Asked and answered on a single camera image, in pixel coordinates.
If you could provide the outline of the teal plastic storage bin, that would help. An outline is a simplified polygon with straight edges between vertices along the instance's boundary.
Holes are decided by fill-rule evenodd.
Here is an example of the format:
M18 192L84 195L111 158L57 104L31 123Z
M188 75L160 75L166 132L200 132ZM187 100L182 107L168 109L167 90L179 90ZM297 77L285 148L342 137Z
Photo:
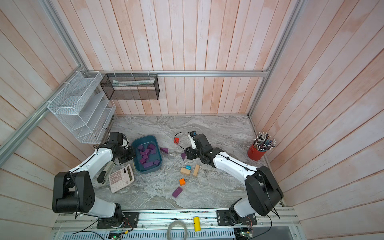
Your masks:
M150 154L151 150L147 149L148 144L154 144L156 146L156 151L157 151L156 154L153 154L153 155ZM141 152L137 149L137 147L139 145L143 145L145 147L144 152ZM133 141L132 147L136 151L136 157L134 158L134 166L135 166L135 169L138 173L149 174L149 173L152 173L152 172L160 169L160 167L162 165L162 156L161 156L160 148L159 148L159 145L158 145L158 142L157 142L157 139L155 136L149 135L149 136L145 136L142 138L138 138L138 139ZM145 169L143 167L143 165L140 164L140 159L142 159L142 155L148 155L149 156L149 159L146 161L146 163L147 162L154 162L155 160L159 160L160 164L158 166L153 165L152 167Z

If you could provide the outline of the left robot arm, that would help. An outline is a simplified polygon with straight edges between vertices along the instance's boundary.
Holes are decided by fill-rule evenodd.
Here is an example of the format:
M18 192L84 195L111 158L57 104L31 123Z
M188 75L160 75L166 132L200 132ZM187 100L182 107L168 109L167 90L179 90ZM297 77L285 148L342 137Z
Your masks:
M104 144L96 147L83 163L54 178L52 209L56 214L85 214L104 220L112 228L124 222L121 205L99 199L92 179L108 163L126 163L136 156L123 133L112 132Z

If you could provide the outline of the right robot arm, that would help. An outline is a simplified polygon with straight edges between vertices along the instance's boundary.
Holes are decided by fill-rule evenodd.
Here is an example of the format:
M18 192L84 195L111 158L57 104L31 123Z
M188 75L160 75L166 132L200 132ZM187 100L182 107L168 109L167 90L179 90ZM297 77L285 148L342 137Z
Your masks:
M220 226L242 224L249 215L266 217L283 199L284 194L272 172L266 166L247 165L220 148L213 148L203 134L189 133L191 146L185 149L189 160L200 159L205 165L222 170L244 184L247 197L239 199L229 210L217 211Z

